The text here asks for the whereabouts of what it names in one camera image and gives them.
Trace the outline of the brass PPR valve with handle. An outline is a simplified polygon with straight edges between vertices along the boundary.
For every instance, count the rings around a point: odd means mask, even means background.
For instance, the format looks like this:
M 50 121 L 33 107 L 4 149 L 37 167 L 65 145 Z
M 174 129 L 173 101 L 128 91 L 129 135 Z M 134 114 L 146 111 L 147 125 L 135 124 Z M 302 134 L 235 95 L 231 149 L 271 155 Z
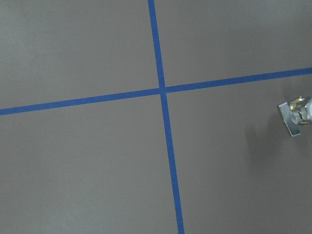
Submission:
M 298 97 L 278 105 L 282 122 L 291 137 L 301 135 L 300 126 L 312 123 L 312 97 Z

